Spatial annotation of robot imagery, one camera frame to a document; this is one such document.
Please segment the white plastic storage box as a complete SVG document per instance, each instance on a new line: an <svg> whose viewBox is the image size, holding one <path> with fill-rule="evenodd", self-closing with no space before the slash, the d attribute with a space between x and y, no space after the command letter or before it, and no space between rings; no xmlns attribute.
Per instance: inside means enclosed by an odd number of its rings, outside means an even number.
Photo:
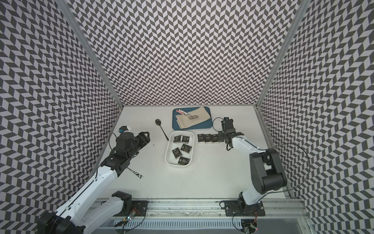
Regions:
<svg viewBox="0 0 374 234"><path fill-rule="evenodd" d="M180 168L190 166L193 158L194 140L192 132L172 132L165 153L166 164Z"/></svg>

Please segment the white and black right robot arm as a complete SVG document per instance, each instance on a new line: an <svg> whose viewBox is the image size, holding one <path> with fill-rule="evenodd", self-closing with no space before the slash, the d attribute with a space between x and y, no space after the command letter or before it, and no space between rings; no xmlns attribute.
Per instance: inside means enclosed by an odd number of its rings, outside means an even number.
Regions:
<svg viewBox="0 0 374 234"><path fill-rule="evenodd" d="M247 190L240 192L238 206L244 214L255 212L260 208L262 198L287 185L280 154L273 148L260 148L242 132L237 132L233 126L233 119L223 118L221 126L222 131L218 132L218 140L227 145L227 151L235 149L249 157L251 183Z"/></svg>

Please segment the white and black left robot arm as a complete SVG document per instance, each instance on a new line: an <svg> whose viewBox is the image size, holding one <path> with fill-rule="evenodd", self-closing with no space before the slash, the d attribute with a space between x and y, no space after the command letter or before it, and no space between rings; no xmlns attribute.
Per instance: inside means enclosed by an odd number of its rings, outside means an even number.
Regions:
<svg viewBox="0 0 374 234"><path fill-rule="evenodd" d="M117 214L133 214L132 196L117 191L93 211L88 211L110 184L130 165L139 151L150 142L149 132L135 136L126 127L120 129L116 146L101 162L95 174L66 203L54 212L45 211L37 222L38 234L90 234Z"/></svg>

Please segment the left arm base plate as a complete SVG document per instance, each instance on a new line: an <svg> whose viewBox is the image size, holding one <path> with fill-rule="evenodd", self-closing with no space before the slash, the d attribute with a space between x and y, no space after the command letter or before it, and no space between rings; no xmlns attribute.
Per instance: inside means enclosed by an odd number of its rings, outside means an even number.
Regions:
<svg viewBox="0 0 374 234"><path fill-rule="evenodd" d="M144 217L148 209L147 200L135 200L132 201L132 205L129 208L124 209L120 213L116 214L115 217L129 216L132 212L135 212L135 217Z"/></svg>

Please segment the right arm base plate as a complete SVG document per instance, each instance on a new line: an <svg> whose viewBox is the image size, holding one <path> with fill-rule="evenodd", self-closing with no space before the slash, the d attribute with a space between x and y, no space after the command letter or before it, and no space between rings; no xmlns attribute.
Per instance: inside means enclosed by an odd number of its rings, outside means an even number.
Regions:
<svg viewBox="0 0 374 234"><path fill-rule="evenodd" d="M254 205L247 205L237 200L225 200L223 202L227 217L234 216L266 216L263 202L260 201Z"/></svg>

